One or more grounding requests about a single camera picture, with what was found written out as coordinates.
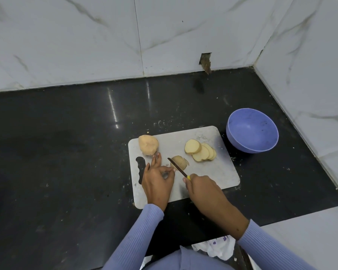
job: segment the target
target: plastic bowl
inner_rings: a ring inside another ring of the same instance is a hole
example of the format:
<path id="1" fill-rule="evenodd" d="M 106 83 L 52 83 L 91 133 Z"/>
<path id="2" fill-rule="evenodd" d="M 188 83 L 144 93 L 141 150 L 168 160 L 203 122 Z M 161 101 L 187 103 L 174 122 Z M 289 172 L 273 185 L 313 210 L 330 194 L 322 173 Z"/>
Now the plastic bowl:
<path id="1" fill-rule="evenodd" d="M 279 139 L 273 120 L 251 108 L 234 111 L 228 119 L 226 132 L 230 143 L 245 153 L 270 150 Z"/>

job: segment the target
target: blue sleeve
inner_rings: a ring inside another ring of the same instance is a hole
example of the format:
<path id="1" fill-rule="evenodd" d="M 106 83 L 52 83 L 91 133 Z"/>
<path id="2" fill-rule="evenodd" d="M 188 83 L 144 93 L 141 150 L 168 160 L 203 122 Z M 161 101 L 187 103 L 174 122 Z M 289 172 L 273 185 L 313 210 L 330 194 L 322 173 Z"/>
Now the blue sleeve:
<path id="1" fill-rule="evenodd" d="M 103 270 L 140 269 L 154 230 L 163 217 L 164 213 L 159 207 L 146 204 L 133 227 L 105 263 Z"/>
<path id="2" fill-rule="evenodd" d="M 252 220 L 238 243 L 262 270 L 315 270 Z"/>

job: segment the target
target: knife blade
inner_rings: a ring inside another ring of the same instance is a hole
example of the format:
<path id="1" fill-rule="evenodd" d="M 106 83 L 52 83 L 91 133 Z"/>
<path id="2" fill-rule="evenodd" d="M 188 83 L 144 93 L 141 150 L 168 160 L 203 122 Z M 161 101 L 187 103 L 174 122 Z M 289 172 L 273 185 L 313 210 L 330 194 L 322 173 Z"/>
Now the knife blade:
<path id="1" fill-rule="evenodd" d="M 187 177 L 189 180 L 190 180 L 190 176 L 189 175 L 186 175 L 186 173 L 171 159 L 168 157 L 168 160 L 170 161 L 170 163 L 173 164 L 173 166 L 181 172 L 182 175 L 184 175 L 184 177 Z"/>

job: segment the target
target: potato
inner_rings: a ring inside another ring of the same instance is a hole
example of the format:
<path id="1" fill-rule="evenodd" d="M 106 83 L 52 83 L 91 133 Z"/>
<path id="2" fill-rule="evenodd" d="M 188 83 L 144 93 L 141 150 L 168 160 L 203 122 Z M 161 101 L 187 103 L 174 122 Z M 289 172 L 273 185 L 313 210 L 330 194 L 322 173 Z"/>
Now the potato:
<path id="1" fill-rule="evenodd" d="M 208 149 L 208 151 L 209 151 L 209 157 L 208 157 L 208 159 L 212 158 L 213 155 L 214 155 L 213 148 L 211 146 L 209 146 L 207 143 L 202 143 L 201 145 L 204 146 L 204 147 L 206 147 Z"/>
<path id="2" fill-rule="evenodd" d="M 174 156 L 171 158 L 182 170 L 185 170 L 187 166 L 189 166 L 189 162 L 187 159 L 181 157 L 180 155 Z"/>
<path id="3" fill-rule="evenodd" d="M 213 151 L 214 151 L 213 157 L 212 157 L 212 158 L 208 158 L 208 160 L 214 160 L 214 158 L 216 158 L 217 152 L 216 152 L 216 150 L 214 150 L 214 149 L 213 149 Z"/>
<path id="4" fill-rule="evenodd" d="M 185 143 L 184 150 L 187 154 L 198 153 L 201 150 L 201 144 L 195 139 L 190 139 Z"/>
<path id="5" fill-rule="evenodd" d="M 200 152 L 193 154 L 193 159 L 197 162 L 203 161 L 203 160 L 207 160 L 209 157 L 209 150 L 202 146 Z"/>
<path id="6" fill-rule="evenodd" d="M 141 135 L 138 138 L 140 150 L 143 154 L 153 155 L 159 147 L 158 140 L 151 135 Z"/>

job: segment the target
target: white cutting board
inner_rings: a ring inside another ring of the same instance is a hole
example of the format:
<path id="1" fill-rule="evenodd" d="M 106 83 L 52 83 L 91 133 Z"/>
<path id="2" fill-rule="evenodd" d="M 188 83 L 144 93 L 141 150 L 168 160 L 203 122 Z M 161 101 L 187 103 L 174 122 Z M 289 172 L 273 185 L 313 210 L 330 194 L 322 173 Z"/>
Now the white cutting board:
<path id="1" fill-rule="evenodd" d="M 190 164 L 184 170 L 186 174 L 196 173 L 198 175 L 207 175 L 214 180 L 221 189 L 239 185 L 239 175 L 235 170 L 217 127 L 208 126 L 179 132 L 170 132 L 155 135 L 155 137 L 159 141 L 158 152 L 161 153 L 163 166 L 170 165 L 167 159 L 168 157 L 171 158 L 180 155 L 187 159 Z M 201 143 L 208 143 L 217 151 L 216 158 L 212 161 L 196 162 L 191 155 L 186 154 L 184 151 L 185 143 L 189 139 L 196 139 Z M 128 148 L 134 203 L 138 209 L 142 209 L 147 204 L 147 198 L 143 187 L 139 184 L 139 168 L 135 159 L 138 156 L 142 156 L 146 163 L 151 163 L 152 156 L 144 155 L 141 152 L 137 138 L 129 141 Z M 177 171 L 169 202 L 188 197 L 189 194 L 183 182 L 183 175 Z"/>

